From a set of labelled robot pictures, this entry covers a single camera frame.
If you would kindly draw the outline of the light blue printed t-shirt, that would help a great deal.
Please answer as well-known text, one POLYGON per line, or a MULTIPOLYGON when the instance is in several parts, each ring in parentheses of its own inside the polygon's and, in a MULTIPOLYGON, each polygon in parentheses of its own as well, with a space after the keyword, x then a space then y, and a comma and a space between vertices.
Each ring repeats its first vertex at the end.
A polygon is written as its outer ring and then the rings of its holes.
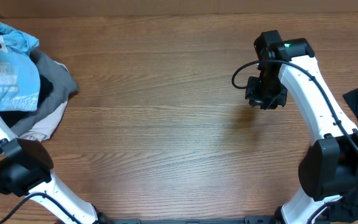
POLYGON ((0 111, 35 111, 40 75, 30 59, 39 39, 0 22, 0 111))

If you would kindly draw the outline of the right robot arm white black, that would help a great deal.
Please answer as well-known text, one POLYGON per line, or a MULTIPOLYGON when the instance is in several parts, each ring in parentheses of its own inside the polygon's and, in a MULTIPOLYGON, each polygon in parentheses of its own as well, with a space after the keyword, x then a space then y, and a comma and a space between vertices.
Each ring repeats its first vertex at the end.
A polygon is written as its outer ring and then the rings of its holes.
POLYGON ((274 110, 292 96, 308 129, 311 145, 298 166, 300 188, 271 216, 245 217, 246 223, 327 223, 328 210, 354 208, 358 191, 358 128, 330 92, 318 61, 304 38, 282 40, 276 31, 254 42, 258 77, 250 77, 245 98, 251 106, 274 110))

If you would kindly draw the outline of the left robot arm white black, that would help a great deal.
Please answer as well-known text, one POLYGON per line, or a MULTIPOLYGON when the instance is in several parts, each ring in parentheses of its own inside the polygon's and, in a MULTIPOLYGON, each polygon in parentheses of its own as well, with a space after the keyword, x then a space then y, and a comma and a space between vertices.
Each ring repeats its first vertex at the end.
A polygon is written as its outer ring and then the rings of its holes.
POLYGON ((0 194, 33 200, 63 223, 109 223, 57 177, 42 145, 77 89, 36 37, 0 22, 0 194))

